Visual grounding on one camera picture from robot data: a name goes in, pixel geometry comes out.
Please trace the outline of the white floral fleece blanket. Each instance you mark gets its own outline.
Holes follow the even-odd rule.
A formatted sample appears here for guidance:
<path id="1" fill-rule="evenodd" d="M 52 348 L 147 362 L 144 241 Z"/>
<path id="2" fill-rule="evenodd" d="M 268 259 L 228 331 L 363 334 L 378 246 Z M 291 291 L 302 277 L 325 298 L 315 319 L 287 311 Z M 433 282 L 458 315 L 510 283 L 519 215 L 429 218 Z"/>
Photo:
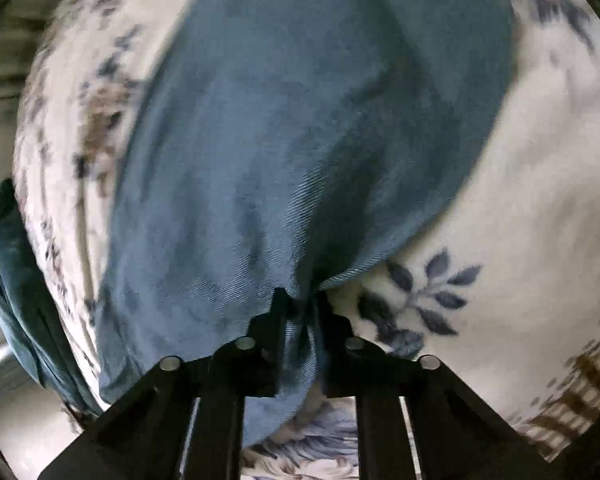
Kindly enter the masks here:
<path id="1" fill-rule="evenodd" d="M 119 167 L 193 1 L 64 0 L 20 101 L 17 202 L 104 405 L 94 312 Z M 460 189 L 392 256 L 313 295 L 390 356 L 438 356 L 552 460 L 600 417 L 600 17 L 591 0 L 507 2 L 509 84 Z M 240 474 L 354 479 L 357 450 L 353 403 L 327 399 L 317 369 L 291 419 L 242 440 Z"/>

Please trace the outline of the teal velvet pillow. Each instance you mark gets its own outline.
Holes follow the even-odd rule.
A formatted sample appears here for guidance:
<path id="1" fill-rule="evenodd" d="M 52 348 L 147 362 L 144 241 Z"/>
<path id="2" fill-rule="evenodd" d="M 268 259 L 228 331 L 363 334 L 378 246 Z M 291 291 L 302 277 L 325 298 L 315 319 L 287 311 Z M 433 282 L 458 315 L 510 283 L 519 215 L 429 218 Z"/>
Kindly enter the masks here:
<path id="1" fill-rule="evenodd" d="M 0 327 L 12 353 L 35 382 L 82 413 L 102 414 L 36 263 L 9 179 L 0 184 Z"/>

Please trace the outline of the blue denim pants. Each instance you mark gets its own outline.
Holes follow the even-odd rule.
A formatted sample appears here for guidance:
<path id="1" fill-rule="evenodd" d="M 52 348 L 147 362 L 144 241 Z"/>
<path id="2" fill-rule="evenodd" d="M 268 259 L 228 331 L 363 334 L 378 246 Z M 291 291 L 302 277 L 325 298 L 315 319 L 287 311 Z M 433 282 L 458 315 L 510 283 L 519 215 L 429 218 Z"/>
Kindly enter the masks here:
<path id="1" fill-rule="evenodd" d="M 309 298 L 449 205 L 505 96 L 512 23 L 507 0 L 194 0 L 119 167 L 102 398 L 210 356 L 282 288 L 280 387 L 248 403 L 245 444 L 291 419 L 317 373 Z"/>

